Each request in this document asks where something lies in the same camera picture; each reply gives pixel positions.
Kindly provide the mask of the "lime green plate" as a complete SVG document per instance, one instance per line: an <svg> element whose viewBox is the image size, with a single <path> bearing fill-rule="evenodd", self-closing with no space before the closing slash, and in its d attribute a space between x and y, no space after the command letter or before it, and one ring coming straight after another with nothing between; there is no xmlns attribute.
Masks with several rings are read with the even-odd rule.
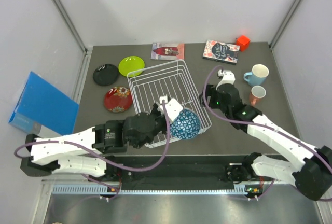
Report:
<svg viewBox="0 0 332 224"><path fill-rule="evenodd" d="M119 72L126 77L138 76L143 72L144 68L144 60L137 56L126 57L118 65Z"/></svg>

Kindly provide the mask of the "light blue mug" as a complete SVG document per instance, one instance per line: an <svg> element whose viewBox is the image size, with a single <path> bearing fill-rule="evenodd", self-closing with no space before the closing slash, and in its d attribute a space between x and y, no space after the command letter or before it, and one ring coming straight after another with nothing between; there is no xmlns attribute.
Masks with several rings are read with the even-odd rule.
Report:
<svg viewBox="0 0 332 224"><path fill-rule="evenodd" d="M243 79L251 86L260 86L269 75L269 69L263 64L255 64L250 72L243 75Z"/></svg>

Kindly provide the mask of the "blue patterned bowl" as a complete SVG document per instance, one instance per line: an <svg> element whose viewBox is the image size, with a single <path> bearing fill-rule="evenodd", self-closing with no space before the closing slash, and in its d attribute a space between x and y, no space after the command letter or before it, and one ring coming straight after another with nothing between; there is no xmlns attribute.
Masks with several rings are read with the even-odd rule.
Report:
<svg viewBox="0 0 332 224"><path fill-rule="evenodd" d="M196 113L188 108L180 111L171 124L171 134L179 139L192 139L201 129L201 122Z"/></svg>

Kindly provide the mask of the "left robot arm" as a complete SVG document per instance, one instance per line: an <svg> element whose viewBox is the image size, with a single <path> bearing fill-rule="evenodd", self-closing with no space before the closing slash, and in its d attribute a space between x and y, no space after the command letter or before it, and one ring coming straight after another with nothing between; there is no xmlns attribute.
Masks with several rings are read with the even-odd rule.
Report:
<svg viewBox="0 0 332 224"><path fill-rule="evenodd" d="M165 159L165 154L148 167L118 164L106 156L125 152L128 146L141 148L159 133L170 136L171 124L182 109L169 101L165 105L154 104L150 113L111 120L74 134L53 138L29 134L24 148L30 155L21 159L20 169L29 177L73 173L103 177L108 181L116 178L117 168L130 172L153 170Z"/></svg>

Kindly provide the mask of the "blue white box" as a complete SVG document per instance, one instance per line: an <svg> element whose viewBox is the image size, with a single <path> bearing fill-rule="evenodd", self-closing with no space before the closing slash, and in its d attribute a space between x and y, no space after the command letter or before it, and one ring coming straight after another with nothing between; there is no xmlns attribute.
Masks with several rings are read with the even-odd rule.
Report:
<svg viewBox="0 0 332 224"><path fill-rule="evenodd" d="M8 123L40 137L71 134L78 107L70 97L30 72Z"/></svg>

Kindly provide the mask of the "orange red cube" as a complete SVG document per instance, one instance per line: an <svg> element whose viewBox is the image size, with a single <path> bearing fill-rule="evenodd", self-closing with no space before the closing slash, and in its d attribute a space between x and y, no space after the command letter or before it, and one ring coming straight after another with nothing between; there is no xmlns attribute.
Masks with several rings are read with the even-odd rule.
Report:
<svg viewBox="0 0 332 224"><path fill-rule="evenodd" d="M249 46L250 42L251 40L248 37L241 35L237 38L236 45L239 46L240 51L244 51Z"/></svg>

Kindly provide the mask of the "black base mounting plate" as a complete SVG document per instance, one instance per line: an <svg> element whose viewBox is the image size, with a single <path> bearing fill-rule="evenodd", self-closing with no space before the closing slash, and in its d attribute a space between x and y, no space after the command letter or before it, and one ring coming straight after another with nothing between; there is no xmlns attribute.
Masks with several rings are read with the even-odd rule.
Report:
<svg viewBox="0 0 332 224"><path fill-rule="evenodd" d="M97 181L122 181L131 183L142 181L150 183L156 179L157 185L162 181L173 179L211 179L212 182L220 181L239 184L244 181L261 181L263 176L258 176L245 165L248 156L166 156L160 165L149 170L154 162L153 156L138 157L110 157L114 162L133 169L121 169L107 164L105 174L102 176L89 176Z"/></svg>

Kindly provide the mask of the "red pink book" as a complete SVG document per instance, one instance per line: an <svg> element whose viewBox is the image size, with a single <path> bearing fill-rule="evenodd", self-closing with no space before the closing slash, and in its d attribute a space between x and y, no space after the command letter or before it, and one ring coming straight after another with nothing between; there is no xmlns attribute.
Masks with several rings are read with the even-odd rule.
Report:
<svg viewBox="0 0 332 224"><path fill-rule="evenodd" d="M153 43L151 51L152 60L183 60L184 43Z"/></svg>

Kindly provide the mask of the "pink ceramic mug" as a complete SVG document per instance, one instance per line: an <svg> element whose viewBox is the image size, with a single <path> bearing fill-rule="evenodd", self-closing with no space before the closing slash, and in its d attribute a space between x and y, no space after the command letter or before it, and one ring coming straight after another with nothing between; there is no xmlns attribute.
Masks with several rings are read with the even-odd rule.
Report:
<svg viewBox="0 0 332 224"><path fill-rule="evenodd" d="M266 96L266 90L262 86L253 86L250 92L250 104L255 106L260 100Z"/></svg>

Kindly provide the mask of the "white wire dish rack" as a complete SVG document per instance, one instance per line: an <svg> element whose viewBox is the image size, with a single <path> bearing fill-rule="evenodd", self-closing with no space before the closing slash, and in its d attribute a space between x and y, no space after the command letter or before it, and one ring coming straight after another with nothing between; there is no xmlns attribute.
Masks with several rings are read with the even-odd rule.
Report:
<svg viewBox="0 0 332 224"><path fill-rule="evenodd" d="M196 134L202 134L211 127L211 120L200 106L199 93L185 61L171 61L129 72L127 79L136 113L149 113L154 104L163 111L161 103L165 100L172 124L187 109L189 116L200 121L200 130Z"/></svg>

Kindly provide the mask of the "floral dark blue book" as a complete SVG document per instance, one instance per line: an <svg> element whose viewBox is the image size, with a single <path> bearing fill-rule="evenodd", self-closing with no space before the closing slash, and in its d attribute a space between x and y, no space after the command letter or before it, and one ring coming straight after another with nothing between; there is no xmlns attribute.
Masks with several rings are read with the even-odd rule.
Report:
<svg viewBox="0 0 332 224"><path fill-rule="evenodd" d="M237 65L240 46L208 40L204 47L203 59Z"/></svg>

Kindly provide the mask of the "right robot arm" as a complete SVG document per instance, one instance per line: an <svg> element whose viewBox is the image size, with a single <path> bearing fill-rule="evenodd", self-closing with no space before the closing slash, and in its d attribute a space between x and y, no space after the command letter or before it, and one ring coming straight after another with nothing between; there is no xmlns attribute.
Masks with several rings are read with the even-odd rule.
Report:
<svg viewBox="0 0 332 224"><path fill-rule="evenodd" d="M257 152L248 155L242 162L246 179L270 177L292 185L310 200L323 200L323 195L331 188L331 148L318 148L289 134L256 107L243 103L233 84L206 83L200 103L210 113L219 109L223 115L217 118L262 141L284 157L278 160Z"/></svg>

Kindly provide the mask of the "red floral plate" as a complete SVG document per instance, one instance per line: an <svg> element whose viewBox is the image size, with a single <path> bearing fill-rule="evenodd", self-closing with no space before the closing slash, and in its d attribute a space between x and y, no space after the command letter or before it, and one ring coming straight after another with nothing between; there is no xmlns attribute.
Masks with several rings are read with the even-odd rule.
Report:
<svg viewBox="0 0 332 224"><path fill-rule="evenodd" d="M132 94L127 87L114 87L110 89L103 100L104 107L112 113L122 113L128 110L133 103Z"/></svg>

